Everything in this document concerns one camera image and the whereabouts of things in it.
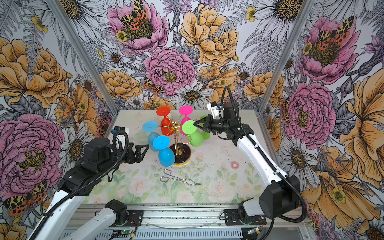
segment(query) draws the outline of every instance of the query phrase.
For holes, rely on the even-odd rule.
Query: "white daisy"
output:
[[[44,26],[53,25],[53,30],[58,39],[61,39],[63,33],[60,30],[59,23],[52,11],[49,9],[47,0],[30,0],[29,5],[34,9],[35,15],[42,20]],[[95,39],[102,39],[105,32],[103,27],[108,19],[104,16],[106,9],[101,0],[60,0],[69,19],[72,21],[80,38],[89,43]]]
[[[84,146],[88,144],[95,136],[88,131],[88,124],[80,123],[79,129],[75,132],[72,126],[69,127],[68,140],[60,145],[61,152],[59,153],[60,162],[58,167],[63,167],[63,174],[73,168],[77,161],[84,156]]]
[[[256,31],[264,31],[263,38],[271,34],[282,43],[291,32],[303,0],[257,0],[255,18],[259,20]]]
[[[361,240],[376,240],[384,239],[384,221],[382,218],[377,220],[373,218],[369,221],[369,229],[367,229],[362,235],[359,235]]]
[[[323,16],[340,22],[350,16],[360,17],[363,11],[370,12],[377,5],[377,0],[326,0],[323,3]]]
[[[211,98],[207,98],[213,94],[212,88],[202,89],[202,83],[196,83],[194,86],[185,85],[180,90],[176,90],[176,95],[170,101],[177,108],[188,105],[194,109],[207,108],[207,104],[211,102]]]
[[[306,154],[307,147],[304,142],[300,142],[299,138],[283,137],[279,148],[279,159],[283,165],[284,171],[291,177],[295,175],[300,181],[300,190],[310,189],[307,181],[311,186],[317,189],[320,184],[319,177],[312,170],[312,166],[317,165],[317,159],[310,154]]]
[[[112,48],[104,52],[105,63],[113,66],[114,68],[120,67],[122,63],[121,51],[117,48]]]
[[[240,78],[241,82],[249,81],[251,77],[253,77],[254,72],[250,67],[239,67],[239,70],[237,71],[237,75]]]
[[[144,108],[144,100],[139,98],[139,96],[130,98],[128,104],[136,110],[142,110]]]

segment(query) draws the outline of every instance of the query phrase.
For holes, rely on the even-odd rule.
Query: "floral tablecloth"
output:
[[[195,110],[190,118],[197,119],[206,113],[206,110]],[[171,114],[179,117],[175,111]],[[242,122],[248,123],[255,130],[257,123],[253,111],[242,110],[240,115]],[[127,119],[132,117],[135,121],[127,124]],[[154,111],[127,110],[119,114],[115,126],[129,127],[129,135],[133,136],[149,120],[160,122]],[[94,187],[85,203],[107,203],[111,199],[126,204],[239,203],[261,194],[262,186],[257,171],[232,141],[211,135],[202,146],[190,147],[192,154],[189,162],[167,169],[174,176],[192,179],[201,185],[188,186],[171,179],[167,183],[161,182],[160,177],[165,175],[165,168],[160,165],[157,152],[148,150],[141,163],[121,164],[112,182],[108,182],[105,177]]]

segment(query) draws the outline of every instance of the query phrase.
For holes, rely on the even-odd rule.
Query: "flower illustration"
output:
[[[187,192],[187,191],[177,192],[176,203],[190,204],[194,202],[195,200],[190,192]]]
[[[260,73],[259,75],[253,76],[250,79],[251,83],[244,87],[244,96],[246,98],[252,97],[252,99],[256,99],[258,96],[263,96],[271,77],[272,71],[267,72],[266,74]],[[280,76],[279,81],[273,89],[271,98],[269,99],[269,102],[275,108],[279,105],[280,100],[283,98],[283,81],[283,77]]]
[[[257,32],[264,31],[262,38],[271,34],[281,43],[293,28],[303,0],[257,0],[254,17],[259,20]]]
[[[299,179],[301,191],[310,189],[309,184],[317,189],[320,180],[312,170],[312,166],[316,166],[318,161],[313,155],[306,153],[305,143],[294,136],[292,138],[284,136],[281,143],[278,156],[284,171],[290,177],[295,175]]]
[[[195,81],[195,69],[188,55],[165,47],[157,49],[144,60],[147,77],[157,86],[165,88],[166,95],[173,96],[175,90]]]
[[[25,240],[26,227],[15,223],[10,227],[7,223],[0,223],[0,239],[4,240]]]
[[[334,83],[345,74],[354,64],[358,54],[353,54],[356,49],[355,43],[358,40],[360,31],[356,30],[356,18],[351,17],[353,21],[349,29],[349,37],[341,44],[329,44],[324,50],[319,48],[319,33],[337,29],[343,22],[336,23],[336,20],[330,21],[328,18],[319,18],[305,36],[303,54],[295,64],[298,72],[308,76],[313,81],[322,81],[325,85]]]
[[[59,154],[60,162],[58,167],[63,167],[64,174],[73,168],[77,161],[84,156],[84,146],[94,138],[95,136],[88,130],[88,124],[84,124],[84,122],[80,123],[77,132],[75,132],[72,126],[69,127],[69,142],[61,144],[61,152]]]
[[[211,182],[207,190],[211,202],[227,203],[233,199],[232,187],[224,181]]]
[[[37,114],[0,122],[0,197],[3,201],[31,192],[46,181],[52,187],[61,176],[58,167],[64,134]]]
[[[206,89],[211,88],[213,95],[211,96],[211,102],[221,102],[223,91],[226,86],[234,92],[236,89],[236,83],[240,82],[239,76],[237,76],[237,68],[222,68],[218,66],[210,65],[208,67],[202,67],[196,74],[202,82],[207,82]],[[225,97],[229,96],[228,91],[225,92]]]
[[[323,146],[319,150],[318,170],[315,172],[320,179],[317,189],[310,186],[302,192],[310,207],[316,209],[328,221],[336,217],[336,226],[346,228],[355,218],[361,218],[362,225],[358,233],[369,228],[368,220],[380,217],[376,205],[362,194],[373,195],[370,190],[364,191],[359,182],[353,181],[356,171],[353,163],[343,155],[337,147]]]
[[[142,177],[134,177],[128,185],[128,191],[135,197],[141,197],[148,192],[150,187],[148,179]]]
[[[104,61],[113,66],[114,68],[116,67],[121,67],[122,63],[122,54],[119,49],[117,48],[112,48],[108,49],[104,52]]]
[[[265,123],[269,132],[269,136],[272,139],[273,146],[275,147],[275,150],[278,150],[281,144],[281,119],[270,117],[266,120]]]
[[[140,24],[139,29],[132,30],[120,21],[125,15],[131,15],[134,5],[107,9],[109,32],[117,36],[116,43],[122,46],[122,53],[127,56],[142,54],[164,46],[168,40],[168,23],[166,17],[161,18],[153,4],[151,6],[142,0],[144,8],[148,9],[148,18]]]
[[[58,39],[63,33],[55,15],[46,3],[47,0],[31,0],[29,5],[35,11],[35,15],[42,19],[42,24],[47,27],[53,26]],[[102,39],[105,31],[103,24],[108,20],[105,15],[104,2],[101,0],[61,0],[61,5],[68,15],[69,20],[75,26],[81,40],[86,43],[95,39]]]
[[[128,104],[136,110],[141,110],[144,107],[144,100],[139,96],[132,97],[128,100]]]
[[[84,88],[80,84],[76,85],[76,89],[71,88],[70,97],[60,98],[58,106],[54,113],[56,123],[61,126],[73,126],[77,131],[84,122],[88,125],[93,135],[97,133],[97,113],[94,101],[85,94]]]
[[[128,101],[131,97],[142,94],[140,82],[129,76],[126,72],[119,72],[112,69],[102,72],[101,79],[113,99],[115,99],[116,96],[120,96]],[[99,90],[97,90],[96,93],[99,98],[102,98]]]
[[[8,104],[18,102],[23,94],[34,96],[49,108],[58,97],[68,93],[67,73],[47,49],[39,47],[37,66],[33,68],[29,81],[26,45],[23,40],[10,43],[0,38],[0,96],[10,96]]]
[[[219,37],[212,36],[226,20],[210,5],[203,4],[199,5],[198,16],[191,12],[184,15],[180,34],[188,40],[185,45],[199,49],[200,63],[224,66],[236,55],[238,32],[233,29]]]
[[[196,83],[194,86],[185,85],[185,87],[175,91],[176,95],[170,101],[177,108],[188,105],[194,109],[204,109],[211,102],[209,96],[213,92],[212,88],[202,89],[202,87],[202,83]]]
[[[359,178],[376,188],[384,179],[384,131],[380,128],[384,123],[383,89],[384,69],[355,84],[354,106],[346,102],[348,110],[357,116],[355,126],[347,135],[340,135],[340,143],[353,158]]]
[[[289,101],[287,135],[293,134],[310,150],[321,147],[336,122],[329,90],[320,83],[299,83]]]

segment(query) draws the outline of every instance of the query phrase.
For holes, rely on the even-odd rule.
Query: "floral wallpaper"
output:
[[[383,13],[382,0],[316,1],[262,112],[319,240],[384,239]]]
[[[0,9],[0,239],[24,240],[113,116],[44,1]]]

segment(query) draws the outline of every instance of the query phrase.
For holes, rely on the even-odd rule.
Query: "butterfly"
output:
[[[352,27],[354,18],[354,16],[350,16],[338,29],[333,30],[332,32],[326,30],[319,32],[319,49],[324,51],[328,46],[333,47],[335,44],[341,45],[344,43],[349,37],[349,30]]]
[[[120,18],[120,21],[128,28],[137,30],[143,21],[148,19],[148,9],[144,7],[142,0],[135,0],[133,3],[133,11],[131,15],[125,15]]]
[[[10,210],[11,217],[20,216],[28,208],[33,208],[36,204],[40,204],[47,195],[47,182],[43,181],[38,184],[32,192],[26,196],[13,196],[4,201],[4,206]]]
[[[149,78],[145,77],[143,86],[145,88],[149,88],[149,90],[153,93],[162,93],[164,92],[165,88],[161,86],[156,86]]]

